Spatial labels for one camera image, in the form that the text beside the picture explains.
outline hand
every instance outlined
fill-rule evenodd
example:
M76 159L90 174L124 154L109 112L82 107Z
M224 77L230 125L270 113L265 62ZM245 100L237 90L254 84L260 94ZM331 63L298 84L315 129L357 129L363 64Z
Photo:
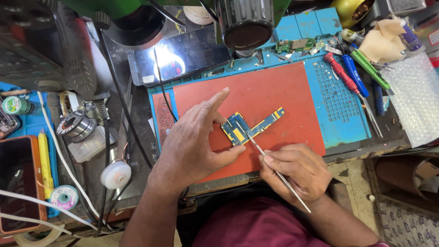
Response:
M265 153L266 156L259 155L262 166L259 173L261 178L292 205L305 210L274 171L285 175L307 206L317 201L326 191L332 175L327 170L323 158L305 144L287 145L279 151L265 150Z
M213 123L227 119L217 110L229 95L228 87L208 101L190 108L171 128L162 153L148 178L148 184L159 183L167 192L182 192L187 186L236 161L245 146L214 153L209 145Z

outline green bottle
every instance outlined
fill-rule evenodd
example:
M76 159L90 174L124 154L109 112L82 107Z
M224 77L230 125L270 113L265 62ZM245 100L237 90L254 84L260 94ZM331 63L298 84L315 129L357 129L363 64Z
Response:
M9 96L3 100L3 110L13 115L38 115L41 112L41 105L27 99Z

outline person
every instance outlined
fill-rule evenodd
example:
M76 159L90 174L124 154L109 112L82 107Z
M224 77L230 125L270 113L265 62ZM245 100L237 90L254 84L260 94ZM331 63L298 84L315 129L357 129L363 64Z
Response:
M229 92L229 88L225 88L210 100L193 106L171 128L120 246L173 246L179 195L187 186L232 164L245 150L244 145L238 145L214 153L209 146L213 124L226 122L217 110ZM260 177L285 201L306 214L321 239L311 236L283 204L257 197L218 209L198 232L192 246L365 247L383 244L365 224L324 194L332 176L322 157L304 144L265 152L266 156L259 156ZM287 177L311 213L274 171Z

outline maroon shirt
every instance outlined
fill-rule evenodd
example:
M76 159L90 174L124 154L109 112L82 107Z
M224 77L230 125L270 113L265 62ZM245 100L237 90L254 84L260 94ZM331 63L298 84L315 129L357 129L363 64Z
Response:
M218 209L198 232L192 247L327 247L311 236L281 203L257 197ZM376 247L389 247L378 243Z

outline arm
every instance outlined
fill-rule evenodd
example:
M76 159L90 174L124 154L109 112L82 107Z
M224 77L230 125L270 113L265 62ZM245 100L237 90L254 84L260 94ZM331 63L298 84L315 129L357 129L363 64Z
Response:
M121 247L173 246L181 192L233 163L245 150L245 146L239 145L214 153L209 146L213 123L226 122L217 109L229 92L227 87L209 101L193 106L174 124L120 241Z
M304 144L265 152L267 156L259 156L262 179L282 198L305 212L315 230L328 244L336 247L365 247L378 242L372 230L324 194L332 176L322 157ZM287 176L311 213L305 210L274 171Z

